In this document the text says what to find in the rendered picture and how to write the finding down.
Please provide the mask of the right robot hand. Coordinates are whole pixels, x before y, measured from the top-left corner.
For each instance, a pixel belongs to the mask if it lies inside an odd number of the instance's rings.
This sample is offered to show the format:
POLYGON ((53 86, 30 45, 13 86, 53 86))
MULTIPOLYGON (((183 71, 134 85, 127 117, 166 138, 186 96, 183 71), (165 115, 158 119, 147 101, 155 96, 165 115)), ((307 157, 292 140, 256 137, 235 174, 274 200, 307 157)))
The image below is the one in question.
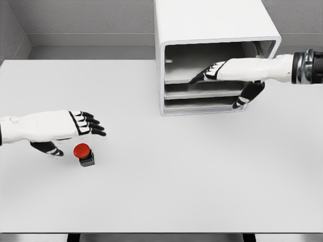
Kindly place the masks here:
POLYGON ((243 81, 246 86, 233 104, 233 108, 241 108, 253 101, 265 88, 268 78, 269 59, 232 58, 225 62, 217 62, 202 70, 189 82, 208 81, 243 81))

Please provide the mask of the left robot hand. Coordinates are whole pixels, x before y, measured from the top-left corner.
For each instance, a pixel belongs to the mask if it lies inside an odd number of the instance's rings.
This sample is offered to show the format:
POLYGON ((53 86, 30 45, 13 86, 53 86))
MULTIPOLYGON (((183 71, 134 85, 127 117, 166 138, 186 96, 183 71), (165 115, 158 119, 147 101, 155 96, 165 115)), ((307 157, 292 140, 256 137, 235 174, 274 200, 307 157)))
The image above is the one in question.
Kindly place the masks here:
POLYGON ((23 138, 30 145, 49 155, 63 156, 64 153, 53 140, 68 140, 76 136, 106 136, 104 127, 94 116, 84 111, 46 111, 22 117, 23 138))

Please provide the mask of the white tabletop storage cabinet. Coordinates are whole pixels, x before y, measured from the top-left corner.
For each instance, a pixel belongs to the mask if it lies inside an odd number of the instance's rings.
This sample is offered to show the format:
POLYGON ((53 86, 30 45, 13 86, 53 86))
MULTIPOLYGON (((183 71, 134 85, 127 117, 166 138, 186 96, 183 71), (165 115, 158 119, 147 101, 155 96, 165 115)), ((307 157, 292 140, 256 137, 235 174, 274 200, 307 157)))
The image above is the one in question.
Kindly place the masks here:
POLYGON ((274 57, 281 36, 261 0, 153 0, 160 112, 164 116, 241 112, 246 83, 198 82, 231 58, 274 57))

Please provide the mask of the red button load switch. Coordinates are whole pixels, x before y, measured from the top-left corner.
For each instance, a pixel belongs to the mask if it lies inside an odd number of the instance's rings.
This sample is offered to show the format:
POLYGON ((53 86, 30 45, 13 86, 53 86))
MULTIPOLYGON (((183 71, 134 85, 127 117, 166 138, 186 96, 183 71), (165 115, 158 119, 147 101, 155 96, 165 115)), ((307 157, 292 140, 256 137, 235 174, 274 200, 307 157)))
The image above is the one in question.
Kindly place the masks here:
POLYGON ((95 165, 94 153, 91 148, 85 144, 80 143, 74 147, 73 154, 79 159, 80 165, 83 167, 95 165))

